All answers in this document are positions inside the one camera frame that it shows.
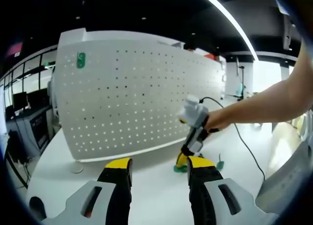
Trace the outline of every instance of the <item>green object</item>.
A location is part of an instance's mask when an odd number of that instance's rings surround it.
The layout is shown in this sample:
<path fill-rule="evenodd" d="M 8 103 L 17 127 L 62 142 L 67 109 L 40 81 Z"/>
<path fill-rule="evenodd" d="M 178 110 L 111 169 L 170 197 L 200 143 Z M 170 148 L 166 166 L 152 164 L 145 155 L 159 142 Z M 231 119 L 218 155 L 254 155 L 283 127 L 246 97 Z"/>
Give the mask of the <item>green object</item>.
<path fill-rule="evenodd" d="M 216 169 L 221 171 L 224 167 L 224 161 L 221 161 L 221 154 L 219 154 L 219 162 L 216 164 Z"/>
<path fill-rule="evenodd" d="M 86 54 L 83 52 L 77 52 L 77 61 L 76 66 L 77 68 L 83 68 L 86 64 Z"/>
<path fill-rule="evenodd" d="M 174 166 L 174 172 L 176 173 L 186 173 L 188 171 L 188 167 L 186 165 L 177 168 L 176 166 Z"/>

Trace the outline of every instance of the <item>red object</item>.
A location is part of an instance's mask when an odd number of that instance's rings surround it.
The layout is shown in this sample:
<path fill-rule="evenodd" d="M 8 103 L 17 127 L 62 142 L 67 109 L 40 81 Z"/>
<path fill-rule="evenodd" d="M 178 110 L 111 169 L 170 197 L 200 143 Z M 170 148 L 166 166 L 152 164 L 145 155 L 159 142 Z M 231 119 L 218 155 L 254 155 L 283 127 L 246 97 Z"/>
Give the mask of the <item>red object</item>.
<path fill-rule="evenodd" d="M 211 59 L 211 60 L 215 60 L 215 56 L 212 55 L 212 54 L 207 54 L 207 55 L 205 55 L 205 57 L 206 57 L 206 58 L 209 58 L 209 59 Z"/>
<path fill-rule="evenodd" d="M 8 49 L 5 57 L 9 57 L 10 55 L 14 55 L 15 53 L 20 52 L 22 49 L 22 45 L 23 45 L 23 43 L 15 43 L 15 44 L 11 45 L 10 48 Z"/>

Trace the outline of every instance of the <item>ceiling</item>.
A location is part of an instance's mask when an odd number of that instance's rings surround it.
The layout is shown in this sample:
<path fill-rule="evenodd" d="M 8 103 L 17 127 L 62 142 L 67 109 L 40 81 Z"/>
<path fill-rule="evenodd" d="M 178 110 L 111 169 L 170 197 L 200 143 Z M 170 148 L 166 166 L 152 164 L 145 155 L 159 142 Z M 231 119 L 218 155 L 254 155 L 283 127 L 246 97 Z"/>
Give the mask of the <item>ceiling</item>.
<path fill-rule="evenodd" d="M 300 36 L 292 28 L 292 51 L 283 49 L 284 16 L 274 0 L 218 1 L 234 16 L 256 51 L 297 56 Z M 2 72 L 21 58 L 57 44 L 61 32 L 80 27 L 152 33 L 193 42 L 221 55 L 248 51 L 228 19 L 207 0 L 0 0 L 0 5 L 6 12 L 0 54 L 13 43 L 23 42 L 21 56 L 2 59 Z"/>

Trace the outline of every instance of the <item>forearm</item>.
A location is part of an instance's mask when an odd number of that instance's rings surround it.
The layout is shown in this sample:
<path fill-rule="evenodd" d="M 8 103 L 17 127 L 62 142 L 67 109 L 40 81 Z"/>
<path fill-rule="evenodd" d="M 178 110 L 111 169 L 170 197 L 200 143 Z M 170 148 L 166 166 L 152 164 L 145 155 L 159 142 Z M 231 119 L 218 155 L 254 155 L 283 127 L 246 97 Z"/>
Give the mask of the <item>forearm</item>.
<path fill-rule="evenodd" d="M 291 100 L 287 81 L 281 81 L 265 91 L 223 109 L 228 123 L 281 122 L 293 119 L 306 107 Z"/>

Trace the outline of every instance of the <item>white pegboard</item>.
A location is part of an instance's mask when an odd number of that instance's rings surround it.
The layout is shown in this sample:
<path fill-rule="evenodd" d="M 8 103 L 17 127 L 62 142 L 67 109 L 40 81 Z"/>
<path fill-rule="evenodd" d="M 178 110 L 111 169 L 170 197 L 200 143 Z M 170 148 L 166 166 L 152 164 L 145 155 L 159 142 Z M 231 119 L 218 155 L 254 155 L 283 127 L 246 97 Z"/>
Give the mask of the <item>white pegboard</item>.
<path fill-rule="evenodd" d="M 86 65 L 77 68 L 77 53 Z M 55 85 L 68 147 L 76 160 L 155 149 L 186 137 L 176 117 L 188 94 L 219 99 L 222 66 L 189 51 L 131 40 L 58 48 Z"/>

